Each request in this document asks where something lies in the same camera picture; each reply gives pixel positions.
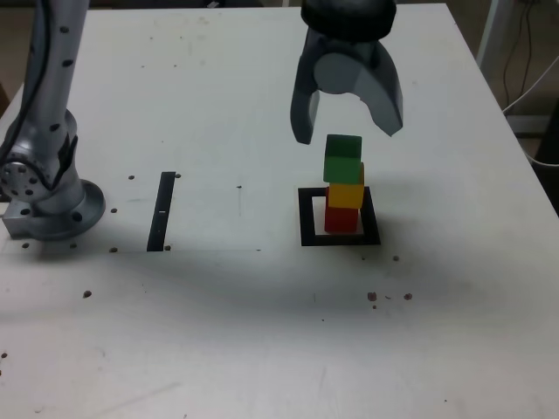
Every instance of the green block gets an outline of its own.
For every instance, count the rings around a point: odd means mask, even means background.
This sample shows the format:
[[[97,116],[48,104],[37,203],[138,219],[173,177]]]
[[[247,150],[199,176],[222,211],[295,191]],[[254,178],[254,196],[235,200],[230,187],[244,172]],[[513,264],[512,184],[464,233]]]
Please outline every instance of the green block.
[[[330,134],[326,137],[326,157],[346,157],[361,161],[361,137]]]
[[[361,160],[346,157],[326,157],[324,159],[324,182],[359,184]]]
[[[329,135],[324,157],[324,182],[359,184],[361,174],[361,137]]]

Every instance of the black tape strip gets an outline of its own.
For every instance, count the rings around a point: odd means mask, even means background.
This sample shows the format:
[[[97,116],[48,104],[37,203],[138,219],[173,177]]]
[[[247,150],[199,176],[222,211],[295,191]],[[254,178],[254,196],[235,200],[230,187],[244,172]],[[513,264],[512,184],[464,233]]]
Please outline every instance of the black tape strip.
[[[165,233],[171,210],[171,199],[173,198],[173,187],[175,186],[176,172],[162,172],[155,201],[154,217],[151,221],[149,231],[148,251],[163,251],[165,245]]]

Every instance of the red block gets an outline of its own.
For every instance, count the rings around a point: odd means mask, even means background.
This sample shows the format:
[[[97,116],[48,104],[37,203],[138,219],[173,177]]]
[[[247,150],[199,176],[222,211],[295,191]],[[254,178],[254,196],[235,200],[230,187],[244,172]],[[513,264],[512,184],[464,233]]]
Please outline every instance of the red block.
[[[327,233],[355,233],[359,220],[359,210],[353,208],[330,208],[328,206],[328,194],[330,188],[326,188],[326,215],[324,231]]]

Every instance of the yellow block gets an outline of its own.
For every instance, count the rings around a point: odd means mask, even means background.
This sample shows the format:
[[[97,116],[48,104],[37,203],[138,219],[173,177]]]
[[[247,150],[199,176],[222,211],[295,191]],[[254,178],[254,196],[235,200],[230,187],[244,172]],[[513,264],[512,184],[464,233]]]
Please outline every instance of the yellow block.
[[[345,183],[330,183],[328,206],[331,208],[353,208],[360,210],[363,205],[363,192],[365,190],[365,167],[361,163],[359,184],[347,185]]]

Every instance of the wooden cube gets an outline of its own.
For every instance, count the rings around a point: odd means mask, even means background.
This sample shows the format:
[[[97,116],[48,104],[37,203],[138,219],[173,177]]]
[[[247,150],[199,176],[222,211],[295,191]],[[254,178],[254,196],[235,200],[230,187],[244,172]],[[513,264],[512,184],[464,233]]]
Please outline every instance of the wooden cube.
[[[330,183],[330,207],[360,210],[363,205],[364,191],[365,168],[363,163],[361,163],[358,184],[348,185],[344,183]]]
[[[330,188],[326,188],[326,214],[324,231],[327,233],[355,233],[359,221],[359,210],[352,208],[333,208],[328,205]]]
[[[329,135],[324,156],[324,182],[359,184],[361,137]]]

